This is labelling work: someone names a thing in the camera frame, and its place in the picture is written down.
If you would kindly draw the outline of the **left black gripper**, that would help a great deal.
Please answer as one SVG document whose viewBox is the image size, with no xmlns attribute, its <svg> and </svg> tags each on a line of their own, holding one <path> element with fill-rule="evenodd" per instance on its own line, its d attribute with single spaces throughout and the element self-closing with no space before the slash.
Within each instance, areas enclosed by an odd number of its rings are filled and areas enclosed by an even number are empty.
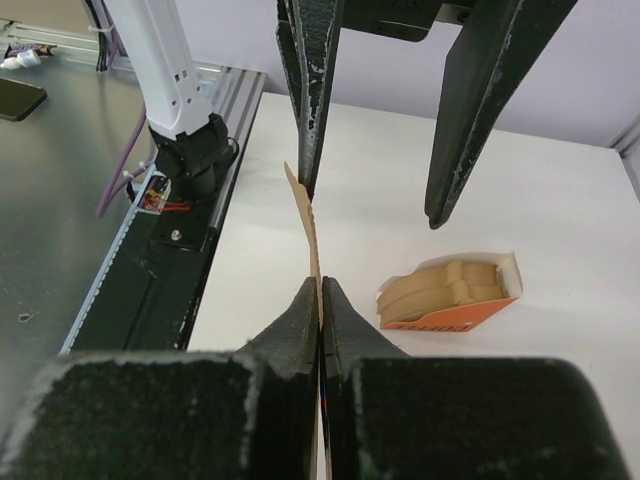
<svg viewBox="0 0 640 480">
<path fill-rule="evenodd" d="M 506 104 L 575 5 L 571 0 L 278 0 L 276 39 L 298 130 L 298 182 L 312 198 L 341 27 L 420 42 L 436 22 L 465 23 L 445 61 L 425 195 L 429 226 L 441 228 Z"/>
</svg>

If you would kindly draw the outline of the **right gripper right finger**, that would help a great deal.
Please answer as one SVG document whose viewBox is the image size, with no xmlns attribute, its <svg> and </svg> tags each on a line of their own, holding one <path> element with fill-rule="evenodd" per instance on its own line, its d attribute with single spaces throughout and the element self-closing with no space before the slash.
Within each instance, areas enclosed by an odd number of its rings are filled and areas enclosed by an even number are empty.
<svg viewBox="0 0 640 480">
<path fill-rule="evenodd" d="M 345 383 L 360 359 L 406 359 L 409 355 L 362 317 L 337 279 L 324 277 L 323 372 L 329 383 Z"/>
</svg>

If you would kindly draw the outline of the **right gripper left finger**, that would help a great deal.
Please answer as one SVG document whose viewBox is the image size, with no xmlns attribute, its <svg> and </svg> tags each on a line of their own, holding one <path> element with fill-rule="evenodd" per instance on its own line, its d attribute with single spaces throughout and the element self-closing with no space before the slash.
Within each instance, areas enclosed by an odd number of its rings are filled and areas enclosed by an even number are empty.
<svg viewBox="0 0 640 480">
<path fill-rule="evenodd" d="M 316 374 L 319 307 L 316 279 L 306 278 L 289 307 L 238 350 L 255 355 L 285 380 Z"/>
</svg>

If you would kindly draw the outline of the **single brown coffee filter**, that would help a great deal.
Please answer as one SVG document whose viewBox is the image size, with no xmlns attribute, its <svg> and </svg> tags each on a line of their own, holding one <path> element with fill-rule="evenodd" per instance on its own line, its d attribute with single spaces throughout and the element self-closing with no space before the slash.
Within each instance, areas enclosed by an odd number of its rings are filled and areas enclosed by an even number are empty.
<svg viewBox="0 0 640 480">
<path fill-rule="evenodd" d="M 284 163 L 285 175 L 291 187 L 291 191 L 296 203 L 296 207 L 300 216 L 302 227 L 306 236 L 309 247 L 309 273 L 315 281 L 316 300 L 318 308 L 318 334 L 317 345 L 318 353 L 316 354 L 316 363 L 318 365 L 318 474 L 319 479 L 331 478 L 331 460 L 329 450 L 329 440 L 326 432 L 326 408 L 324 405 L 324 380 L 323 380 L 323 362 L 324 362 L 324 305 L 323 305 L 323 276 L 320 268 L 319 246 L 317 238 L 316 223 L 307 189 L 298 181 L 296 175 L 292 172 L 289 164 Z"/>
</svg>

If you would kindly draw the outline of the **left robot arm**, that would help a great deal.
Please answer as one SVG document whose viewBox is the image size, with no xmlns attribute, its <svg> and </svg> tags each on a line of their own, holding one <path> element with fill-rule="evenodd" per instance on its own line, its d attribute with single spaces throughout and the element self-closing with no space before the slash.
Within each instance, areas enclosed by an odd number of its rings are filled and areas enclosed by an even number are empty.
<svg viewBox="0 0 640 480">
<path fill-rule="evenodd" d="M 212 197 L 233 154 L 197 78 L 172 1 L 111 1 L 137 76 L 157 164 L 185 200 Z M 508 101 L 573 9 L 570 1 L 453 1 L 461 25 L 446 57 L 424 211 L 450 218 Z M 340 34 L 426 38 L 440 1 L 281 1 L 276 38 L 298 129 L 298 180 L 315 192 Z"/>
</svg>

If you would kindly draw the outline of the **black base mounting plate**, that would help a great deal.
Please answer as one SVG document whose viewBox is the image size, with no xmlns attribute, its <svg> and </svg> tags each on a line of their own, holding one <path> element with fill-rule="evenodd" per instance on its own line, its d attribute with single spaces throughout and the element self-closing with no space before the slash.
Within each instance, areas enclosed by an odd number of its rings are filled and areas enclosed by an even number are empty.
<svg viewBox="0 0 640 480">
<path fill-rule="evenodd" d="M 170 238 L 168 230 L 157 233 L 155 227 L 161 216 L 132 206 L 155 218 L 147 253 L 154 278 L 144 299 L 133 345 L 126 350 L 187 347 L 241 162 L 237 159 L 232 164 L 212 210 L 195 215 L 204 221 L 204 226 L 194 239 L 181 228 L 176 229 L 181 234 L 177 240 Z"/>
</svg>

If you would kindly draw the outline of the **black smartphone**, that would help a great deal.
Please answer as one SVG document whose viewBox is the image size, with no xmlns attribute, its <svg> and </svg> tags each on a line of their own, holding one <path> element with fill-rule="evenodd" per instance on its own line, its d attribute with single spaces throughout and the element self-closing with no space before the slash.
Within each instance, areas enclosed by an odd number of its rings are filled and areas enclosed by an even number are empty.
<svg viewBox="0 0 640 480">
<path fill-rule="evenodd" d="M 2 119 L 18 122 L 26 119 L 47 99 L 44 88 L 12 79 L 1 79 L 0 115 Z"/>
</svg>

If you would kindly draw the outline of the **small white tube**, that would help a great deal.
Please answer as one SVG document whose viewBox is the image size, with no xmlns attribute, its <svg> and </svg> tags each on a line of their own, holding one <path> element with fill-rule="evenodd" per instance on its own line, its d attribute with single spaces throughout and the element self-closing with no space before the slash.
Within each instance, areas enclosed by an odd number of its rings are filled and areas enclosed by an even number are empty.
<svg viewBox="0 0 640 480">
<path fill-rule="evenodd" d="M 19 70 L 29 69 L 41 64 L 40 56 L 35 50 L 26 50 L 19 52 L 16 56 L 4 59 L 0 64 L 1 70 Z"/>
</svg>

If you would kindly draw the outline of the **candy bar wrapper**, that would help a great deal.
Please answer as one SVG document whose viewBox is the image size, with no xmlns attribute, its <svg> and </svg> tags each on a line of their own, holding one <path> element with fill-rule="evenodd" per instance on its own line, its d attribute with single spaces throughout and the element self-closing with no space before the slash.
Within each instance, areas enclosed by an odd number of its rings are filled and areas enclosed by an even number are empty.
<svg viewBox="0 0 640 480">
<path fill-rule="evenodd" d="M 56 45 L 44 43 L 10 43 L 5 50 L 4 58 L 17 58 L 20 54 L 33 51 L 39 57 L 53 56 Z"/>
</svg>

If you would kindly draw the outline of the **left aluminium corner post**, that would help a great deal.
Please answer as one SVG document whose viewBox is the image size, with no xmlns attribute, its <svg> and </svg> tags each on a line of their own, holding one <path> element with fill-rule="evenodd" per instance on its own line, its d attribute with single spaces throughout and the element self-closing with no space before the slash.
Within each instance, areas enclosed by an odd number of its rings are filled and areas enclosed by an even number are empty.
<svg viewBox="0 0 640 480">
<path fill-rule="evenodd" d="M 626 171 L 637 199 L 640 198 L 639 140 L 640 115 L 637 114 L 607 145 L 608 148 L 615 150 L 621 158 L 622 166 Z"/>
</svg>

